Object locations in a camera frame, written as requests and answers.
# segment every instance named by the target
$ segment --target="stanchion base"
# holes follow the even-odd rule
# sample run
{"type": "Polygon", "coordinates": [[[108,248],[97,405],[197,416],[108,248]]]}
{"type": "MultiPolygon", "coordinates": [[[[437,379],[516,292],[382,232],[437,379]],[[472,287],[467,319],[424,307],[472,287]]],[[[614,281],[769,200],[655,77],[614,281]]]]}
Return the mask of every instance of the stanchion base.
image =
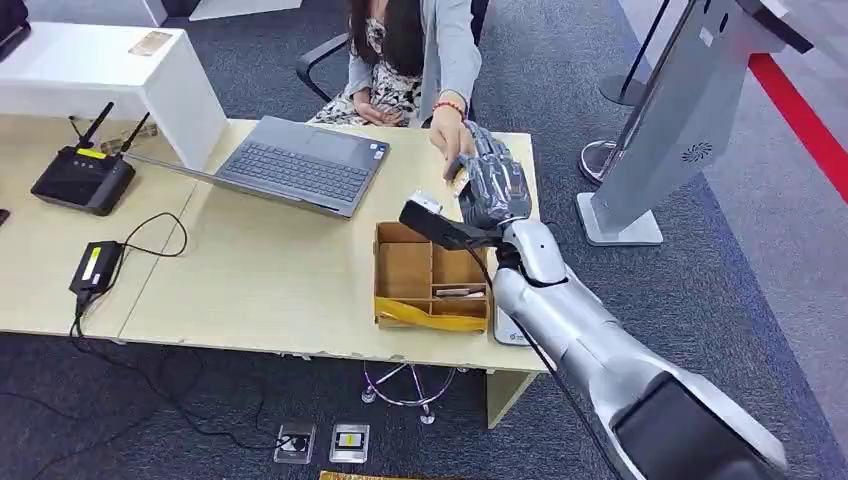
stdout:
{"type": "Polygon", "coordinates": [[[644,215],[631,223],[620,232],[604,232],[598,225],[595,217],[595,209],[592,208],[592,197],[594,193],[577,194],[577,211],[583,228],[586,230],[586,239],[590,245],[596,247],[627,246],[627,245],[659,245],[662,243],[662,232],[657,225],[654,214],[648,210],[644,215]]]}
{"type": "Polygon", "coordinates": [[[624,86],[624,81],[627,80],[626,75],[610,75],[601,79],[598,83],[598,90],[601,95],[607,100],[625,107],[634,107],[642,101],[642,96],[645,94],[645,84],[636,80],[630,79],[630,84],[627,85],[627,90],[621,93],[621,87],[624,86]]]}
{"type": "Polygon", "coordinates": [[[599,140],[583,147],[580,152],[580,171],[595,185],[604,181],[604,164],[615,149],[615,142],[599,140]]]}

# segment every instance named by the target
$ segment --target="laptop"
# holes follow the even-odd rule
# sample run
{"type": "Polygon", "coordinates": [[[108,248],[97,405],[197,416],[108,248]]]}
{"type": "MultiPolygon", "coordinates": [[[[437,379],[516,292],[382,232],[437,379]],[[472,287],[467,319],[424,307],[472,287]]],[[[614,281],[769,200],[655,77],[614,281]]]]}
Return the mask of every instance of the laptop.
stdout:
{"type": "Polygon", "coordinates": [[[334,216],[353,216],[389,145],[265,116],[214,175],[131,153],[202,182],[334,216]]]}

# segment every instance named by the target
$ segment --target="speaker grille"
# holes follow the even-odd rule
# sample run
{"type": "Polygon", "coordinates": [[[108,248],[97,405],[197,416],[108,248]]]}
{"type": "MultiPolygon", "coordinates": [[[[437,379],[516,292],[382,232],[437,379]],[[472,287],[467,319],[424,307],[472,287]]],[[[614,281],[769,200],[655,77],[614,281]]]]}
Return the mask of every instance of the speaker grille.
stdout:
{"type": "Polygon", "coordinates": [[[713,154],[713,145],[709,142],[698,142],[689,147],[680,159],[686,163],[697,163],[710,158],[713,154]]]}

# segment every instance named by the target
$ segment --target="touchpad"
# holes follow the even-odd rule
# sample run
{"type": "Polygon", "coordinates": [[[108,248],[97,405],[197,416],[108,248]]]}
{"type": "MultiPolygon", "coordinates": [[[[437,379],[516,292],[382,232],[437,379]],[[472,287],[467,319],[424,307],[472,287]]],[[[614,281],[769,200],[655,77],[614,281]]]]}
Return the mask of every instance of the touchpad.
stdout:
{"type": "Polygon", "coordinates": [[[316,131],[307,140],[304,153],[336,163],[350,163],[358,146],[355,139],[316,131]]]}

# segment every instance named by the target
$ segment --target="red carpet stripe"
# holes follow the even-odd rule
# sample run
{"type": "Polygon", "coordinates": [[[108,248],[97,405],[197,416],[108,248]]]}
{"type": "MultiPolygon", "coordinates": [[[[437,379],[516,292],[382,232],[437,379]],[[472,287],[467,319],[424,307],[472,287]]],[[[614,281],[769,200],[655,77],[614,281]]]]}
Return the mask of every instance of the red carpet stripe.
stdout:
{"type": "Polygon", "coordinates": [[[748,67],[830,183],[848,203],[848,152],[798,93],[771,55],[751,55],[748,67]]]}

